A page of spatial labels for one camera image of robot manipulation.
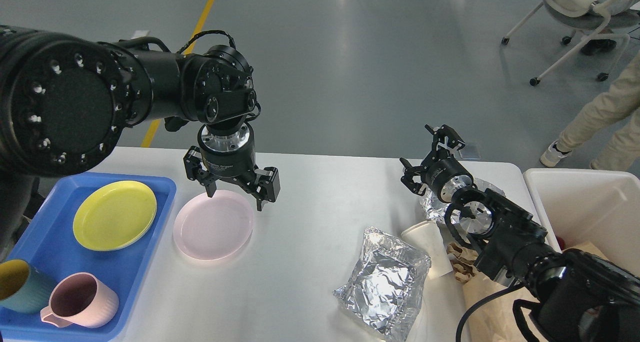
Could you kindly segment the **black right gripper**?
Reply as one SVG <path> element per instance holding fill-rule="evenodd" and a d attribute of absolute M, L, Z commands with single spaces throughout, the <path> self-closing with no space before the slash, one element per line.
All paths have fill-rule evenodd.
<path fill-rule="evenodd" d="M 444 203 L 453 200 L 454 193 L 474 184 L 473 176 L 455 159 L 455 151 L 466 147 L 455 129 L 443 124 L 425 129 L 433 136 L 430 153 L 419 165 L 412 165 L 406 158 L 400 158 L 403 176 L 400 181 L 416 196 L 425 196 L 430 188 Z"/>

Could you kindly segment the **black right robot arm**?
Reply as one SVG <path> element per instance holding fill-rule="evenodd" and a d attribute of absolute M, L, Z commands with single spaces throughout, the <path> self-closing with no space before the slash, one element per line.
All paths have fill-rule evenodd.
<path fill-rule="evenodd" d="M 419 165 L 400 159 L 401 182 L 412 193 L 432 191 L 446 204 L 446 228 L 461 246 L 478 253 L 475 267 L 492 281 L 505 274 L 500 292 L 473 304 L 455 332 L 460 341 L 469 317 L 486 303 L 526 288 L 535 302 L 516 299 L 512 312 L 521 335 L 537 341 L 523 314 L 549 342 L 637 342 L 639 279 L 603 258 L 578 249 L 562 253 L 546 243 L 547 230 L 530 212 L 492 189 L 480 190 L 455 158 L 466 142 L 450 126 L 426 126 L 433 140 Z"/>

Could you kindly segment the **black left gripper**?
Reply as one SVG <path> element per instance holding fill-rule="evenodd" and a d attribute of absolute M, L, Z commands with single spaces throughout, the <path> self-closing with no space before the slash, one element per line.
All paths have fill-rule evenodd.
<path fill-rule="evenodd" d="M 277 200 L 281 191 L 279 170 L 256 166 L 255 137 L 249 124 L 243 123 L 235 133 L 227 136 L 204 125 L 199 129 L 198 146 L 188 149 L 183 156 L 183 165 L 187 178 L 204 186 L 208 197 L 213 197 L 217 191 L 217 180 L 225 180 L 253 196 L 258 212 L 266 203 Z"/>

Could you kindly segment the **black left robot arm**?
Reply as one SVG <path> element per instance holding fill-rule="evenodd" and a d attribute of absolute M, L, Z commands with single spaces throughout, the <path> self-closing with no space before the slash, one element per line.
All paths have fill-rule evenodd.
<path fill-rule="evenodd" d="M 183 163 L 208 196 L 224 181 L 252 195 L 258 210 L 276 201 L 278 169 L 255 160 L 253 67 L 233 38 L 200 55 L 150 36 L 90 42 L 10 25 L 1 32 L 1 171 L 9 183 L 83 173 L 112 153 L 125 128 L 164 119 L 170 132 L 201 123 Z"/>

